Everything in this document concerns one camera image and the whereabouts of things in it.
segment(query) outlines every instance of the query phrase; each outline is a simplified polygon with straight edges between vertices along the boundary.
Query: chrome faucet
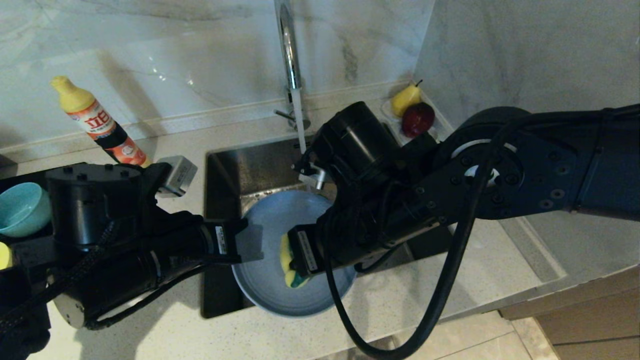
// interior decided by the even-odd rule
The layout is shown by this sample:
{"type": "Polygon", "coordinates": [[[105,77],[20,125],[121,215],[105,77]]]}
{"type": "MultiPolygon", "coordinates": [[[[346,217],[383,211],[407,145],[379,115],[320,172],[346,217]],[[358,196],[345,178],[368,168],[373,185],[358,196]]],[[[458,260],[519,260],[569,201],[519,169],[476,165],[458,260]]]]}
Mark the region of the chrome faucet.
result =
{"type": "Polygon", "coordinates": [[[298,65],[298,49],[296,48],[296,32],[291,16],[291,3],[289,0],[274,0],[274,3],[289,90],[294,90],[301,88],[302,84],[300,83],[300,66],[298,65]]]}
{"type": "MultiPolygon", "coordinates": [[[[300,65],[298,65],[298,49],[296,47],[296,31],[293,28],[293,16],[291,15],[291,3],[289,0],[274,0],[276,16],[278,20],[278,34],[280,35],[280,45],[282,46],[282,58],[284,59],[284,69],[287,73],[287,101],[292,108],[291,91],[302,88],[300,81],[300,65]]],[[[289,126],[297,130],[296,118],[293,110],[288,112],[274,110],[289,122],[289,126]]],[[[304,128],[308,128],[310,122],[303,119],[304,128]]]]}

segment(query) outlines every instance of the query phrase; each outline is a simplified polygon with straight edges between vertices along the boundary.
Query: blue bowl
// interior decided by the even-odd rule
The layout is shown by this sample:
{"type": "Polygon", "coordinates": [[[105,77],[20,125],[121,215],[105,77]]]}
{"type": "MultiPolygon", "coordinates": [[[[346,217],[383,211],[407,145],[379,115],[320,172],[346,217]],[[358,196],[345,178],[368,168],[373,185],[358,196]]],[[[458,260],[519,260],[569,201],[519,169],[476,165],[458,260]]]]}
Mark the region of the blue bowl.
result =
{"type": "Polygon", "coordinates": [[[51,221],[49,194],[36,183],[22,183],[0,194],[0,234],[23,238],[51,221]]]}

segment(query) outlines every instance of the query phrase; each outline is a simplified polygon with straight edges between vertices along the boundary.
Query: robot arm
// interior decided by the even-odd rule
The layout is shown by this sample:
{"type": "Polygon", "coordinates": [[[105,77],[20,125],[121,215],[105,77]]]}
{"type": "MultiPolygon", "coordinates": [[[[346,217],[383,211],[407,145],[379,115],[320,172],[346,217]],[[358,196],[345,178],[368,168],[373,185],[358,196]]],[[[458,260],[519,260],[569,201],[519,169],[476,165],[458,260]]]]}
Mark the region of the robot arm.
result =
{"type": "Polygon", "coordinates": [[[156,206],[161,188],[181,192],[171,184],[176,169],[179,163],[146,169],[77,164],[47,173],[54,234],[11,244],[13,266],[0,271],[3,359],[24,359],[45,347],[48,301],[71,326],[97,330],[208,266],[241,261],[235,234],[246,221],[210,222],[156,206]],[[132,307],[99,319],[145,293],[132,307]]]}
{"type": "Polygon", "coordinates": [[[314,152],[314,166],[334,178],[338,197],[316,224],[289,231],[290,267],[304,276],[326,271],[340,319],[360,350],[404,359],[440,318],[476,217],[565,210],[640,220],[639,115],[640,105],[535,115],[493,108],[444,143],[422,135],[398,148],[364,103],[351,105],[320,129],[295,166],[309,174],[314,152]],[[442,273],[413,335],[394,350],[367,344],[342,305],[333,268],[454,222],[442,273]]]}
{"type": "MultiPolygon", "coordinates": [[[[358,336],[327,271],[358,347],[372,357],[409,356],[444,308],[476,216],[565,210],[640,220],[639,112],[639,105],[537,115],[493,108],[443,143],[424,134],[400,147],[363,102],[353,104],[320,129],[294,166],[305,175],[326,172],[338,195],[316,224],[289,232],[292,266],[311,276],[354,265],[457,222],[429,309],[416,334],[393,353],[358,336]]],[[[145,170],[80,164],[47,175],[54,234],[13,244],[15,266],[0,271],[3,358],[24,359],[45,347],[49,300],[69,324],[100,329],[206,266],[242,260],[235,234],[246,222],[206,222],[156,206],[154,196],[171,174],[171,165],[158,163],[145,170]],[[135,306],[99,320],[146,292],[135,306]]]]}

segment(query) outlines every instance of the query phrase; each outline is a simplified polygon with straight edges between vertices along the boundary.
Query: sponge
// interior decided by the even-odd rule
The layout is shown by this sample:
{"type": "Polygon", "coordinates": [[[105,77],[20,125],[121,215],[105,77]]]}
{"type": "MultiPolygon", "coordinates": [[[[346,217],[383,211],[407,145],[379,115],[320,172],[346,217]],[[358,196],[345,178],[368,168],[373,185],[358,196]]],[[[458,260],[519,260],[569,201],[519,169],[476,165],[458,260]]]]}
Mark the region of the sponge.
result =
{"type": "Polygon", "coordinates": [[[289,266],[292,260],[293,253],[291,252],[291,246],[289,246],[289,235],[284,234],[280,238],[280,266],[284,272],[284,281],[287,286],[297,289],[304,286],[309,281],[309,278],[304,279],[289,266]]]}
{"type": "Polygon", "coordinates": [[[0,270],[10,268],[12,265],[11,249],[5,243],[0,243],[0,270]]]}

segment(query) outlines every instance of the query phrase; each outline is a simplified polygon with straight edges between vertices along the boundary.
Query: yellow pear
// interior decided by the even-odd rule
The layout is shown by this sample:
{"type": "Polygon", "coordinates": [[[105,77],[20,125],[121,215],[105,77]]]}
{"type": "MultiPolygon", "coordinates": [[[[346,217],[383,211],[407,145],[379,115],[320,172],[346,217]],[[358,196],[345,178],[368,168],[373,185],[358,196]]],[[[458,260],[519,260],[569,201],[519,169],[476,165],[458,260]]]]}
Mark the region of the yellow pear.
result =
{"type": "Polygon", "coordinates": [[[411,105],[415,105],[420,102],[420,88],[418,85],[422,80],[418,81],[416,85],[409,85],[396,96],[391,98],[391,110],[397,117],[402,117],[404,111],[411,105]]]}

